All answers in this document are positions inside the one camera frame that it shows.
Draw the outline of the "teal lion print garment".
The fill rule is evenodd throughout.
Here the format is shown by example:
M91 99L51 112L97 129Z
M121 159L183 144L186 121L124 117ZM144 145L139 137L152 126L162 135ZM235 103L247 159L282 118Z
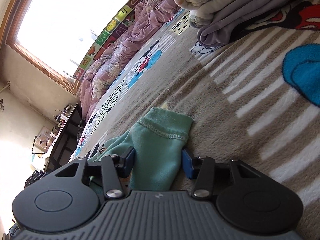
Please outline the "teal lion print garment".
M168 191L180 169L182 148L189 139L193 119L187 115L152 107L130 129L104 143L104 152L89 158L89 163L104 156L136 150L129 188L143 191Z

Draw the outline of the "dark wooden desk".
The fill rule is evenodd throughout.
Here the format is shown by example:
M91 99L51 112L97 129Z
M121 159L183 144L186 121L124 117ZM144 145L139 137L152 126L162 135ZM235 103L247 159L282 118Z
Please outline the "dark wooden desk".
M46 172L50 173L69 162L78 144L78 125L81 122L81 108L76 104L47 152L44 165Z

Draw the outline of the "black white striped garment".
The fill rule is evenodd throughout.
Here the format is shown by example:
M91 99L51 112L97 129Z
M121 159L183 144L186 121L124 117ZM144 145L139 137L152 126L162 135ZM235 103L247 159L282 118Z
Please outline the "black white striped garment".
M28 179L25 181L24 188L26 188L26 187L30 186L31 184L39 181L40 179L44 178L47 175L48 175L48 173L46 171L43 171L43 170L37 171L37 170L35 170L28 177Z

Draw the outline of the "Mickey Mouse plush blanket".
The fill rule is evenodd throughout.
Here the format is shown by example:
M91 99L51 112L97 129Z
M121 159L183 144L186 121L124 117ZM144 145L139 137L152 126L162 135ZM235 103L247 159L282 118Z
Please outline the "Mickey Mouse plush blanket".
M201 46L193 28L160 31L101 98L75 155L152 107L193 119L193 154L239 158L295 191L298 232L319 239L319 0L295 0L219 49Z

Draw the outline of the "colourful alphabet foam mat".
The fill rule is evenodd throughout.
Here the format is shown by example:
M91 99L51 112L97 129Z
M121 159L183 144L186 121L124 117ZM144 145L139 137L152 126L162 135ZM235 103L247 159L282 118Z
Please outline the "colourful alphabet foam mat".
M80 62L73 75L74 79L81 81L91 64L98 60L103 52L133 25L135 7L141 1L142 0L128 0L115 14Z

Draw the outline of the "grey purple folded blankets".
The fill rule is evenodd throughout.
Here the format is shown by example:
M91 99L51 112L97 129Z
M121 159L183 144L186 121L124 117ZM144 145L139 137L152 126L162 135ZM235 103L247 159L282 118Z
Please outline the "grey purple folded blankets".
M189 11L189 23L198 30L197 41L206 47L228 44L233 30L290 0L174 0Z

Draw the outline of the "pink purple floral quilt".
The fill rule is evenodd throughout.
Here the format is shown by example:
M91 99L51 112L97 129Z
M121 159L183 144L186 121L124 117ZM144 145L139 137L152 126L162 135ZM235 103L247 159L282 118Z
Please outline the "pink purple floral quilt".
M142 0L136 5L134 22L84 73L79 92L82 119L89 119L128 62L178 10L174 0Z

